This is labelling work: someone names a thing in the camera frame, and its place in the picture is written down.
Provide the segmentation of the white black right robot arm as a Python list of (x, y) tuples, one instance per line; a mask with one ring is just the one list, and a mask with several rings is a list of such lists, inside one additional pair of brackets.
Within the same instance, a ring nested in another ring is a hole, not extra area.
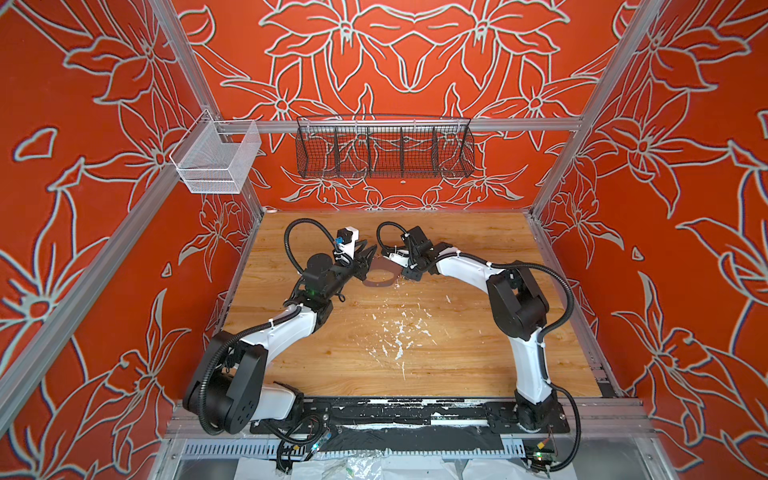
[[(420, 227), (407, 230), (385, 221), (377, 226), (376, 239), (383, 257), (399, 265), (403, 277), (443, 275), (488, 295), (493, 321), (508, 337), (514, 356), (518, 424), (528, 432), (544, 428), (557, 411), (559, 391), (548, 371), (545, 337), (564, 325), (575, 309), (568, 282), (545, 265), (491, 262), (451, 244), (434, 243)], [(549, 275), (566, 294), (563, 314), (552, 324), (547, 322), (550, 305), (533, 271)]]

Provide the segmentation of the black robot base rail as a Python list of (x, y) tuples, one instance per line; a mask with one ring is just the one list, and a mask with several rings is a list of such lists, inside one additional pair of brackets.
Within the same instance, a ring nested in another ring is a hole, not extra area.
[(581, 418), (568, 400), (550, 404), (539, 426), (506, 397), (309, 396), (296, 415), (270, 430), (252, 421), (236, 434), (207, 436), (186, 411), (175, 414), (157, 479), (204, 472), (233, 472), (238, 460), (264, 460), (267, 470), (287, 473), (301, 462), (427, 456), (442, 460), (519, 460), (545, 472), (567, 466), (583, 437)]

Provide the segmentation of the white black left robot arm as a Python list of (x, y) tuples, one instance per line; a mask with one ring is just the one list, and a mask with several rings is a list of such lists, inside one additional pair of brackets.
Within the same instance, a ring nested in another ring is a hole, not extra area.
[[(329, 253), (312, 255), (304, 266), (290, 245), (293, 229), (317, 227), (331, 244)], [(265, 383), (268, 365), (294, 343), (309, 337), (330, 317), (335, 298), (343, 300), (346, 283), (364, 280), (377, 247), (368, 246), (353, 227), (336, 234), (310, 218), (292, 221), (284, 232), (289, 261), (299, 274), (285, 310), (255, 327), (232, 334), (222, 331), (209, 342), (183, 397), (183, 407), (195, 414), (209, 435), (241, 432), (253, 422), (295, 423), (303, 394), (297, 389)]]

